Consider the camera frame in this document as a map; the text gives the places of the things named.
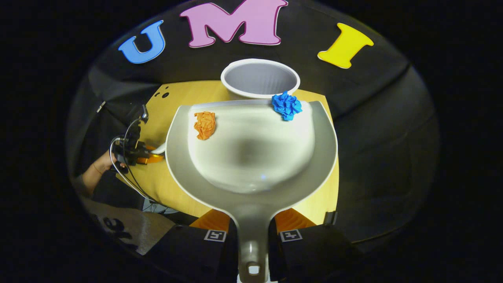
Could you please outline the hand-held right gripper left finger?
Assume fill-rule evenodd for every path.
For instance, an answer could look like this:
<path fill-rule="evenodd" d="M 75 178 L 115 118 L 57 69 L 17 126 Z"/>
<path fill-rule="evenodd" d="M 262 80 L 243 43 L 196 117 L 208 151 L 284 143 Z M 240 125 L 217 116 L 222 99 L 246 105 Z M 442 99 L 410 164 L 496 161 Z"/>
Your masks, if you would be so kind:
<path fill-rule="evenodd" d="M 151 249 L 156 267 L 183 283 L 237 282 L 237 231 L 227 214 L 212 209 L 165 218 L 175 224 Z"/>

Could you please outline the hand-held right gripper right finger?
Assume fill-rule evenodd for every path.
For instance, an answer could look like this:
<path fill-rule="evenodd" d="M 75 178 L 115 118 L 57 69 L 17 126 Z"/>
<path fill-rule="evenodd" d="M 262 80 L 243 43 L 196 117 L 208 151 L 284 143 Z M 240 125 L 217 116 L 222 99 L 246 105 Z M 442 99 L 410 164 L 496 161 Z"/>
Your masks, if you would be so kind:
<path fill-rule="evenodd" d="M 275 215 L 269 228 L 270 280 L 335 282 L 357 262 L 357 249 L 335 226 L 337 212 L 314 224 L 293 208 Z"/>

